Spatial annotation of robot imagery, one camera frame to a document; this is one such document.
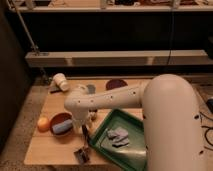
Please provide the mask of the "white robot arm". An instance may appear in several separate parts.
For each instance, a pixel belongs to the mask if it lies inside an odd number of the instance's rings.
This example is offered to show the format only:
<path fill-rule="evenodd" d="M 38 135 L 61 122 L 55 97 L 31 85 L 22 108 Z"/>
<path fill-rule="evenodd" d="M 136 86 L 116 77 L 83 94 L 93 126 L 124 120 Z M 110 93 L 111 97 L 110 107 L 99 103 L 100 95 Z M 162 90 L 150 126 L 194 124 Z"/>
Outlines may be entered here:
<path fill-rule="evenodd" d="M 140 108 L 143 112 L 148 171 L 206 171 L 199 103 L 191 84 L 174 74 L 90 94 L 79 85 L 64 107 L 80 127 L 93 109 Z"/>

